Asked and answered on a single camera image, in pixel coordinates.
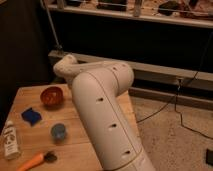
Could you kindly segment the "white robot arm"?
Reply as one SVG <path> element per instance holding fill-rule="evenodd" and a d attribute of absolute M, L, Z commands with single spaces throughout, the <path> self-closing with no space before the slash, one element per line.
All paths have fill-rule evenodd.
<path fill-rule="evenodd" d="M 122 61 L 80 64 L 68 54 L 53 70 L 66 80 L 73 104 L 104 171 L 156 171 L 117 102 L 133 83 Z"/>

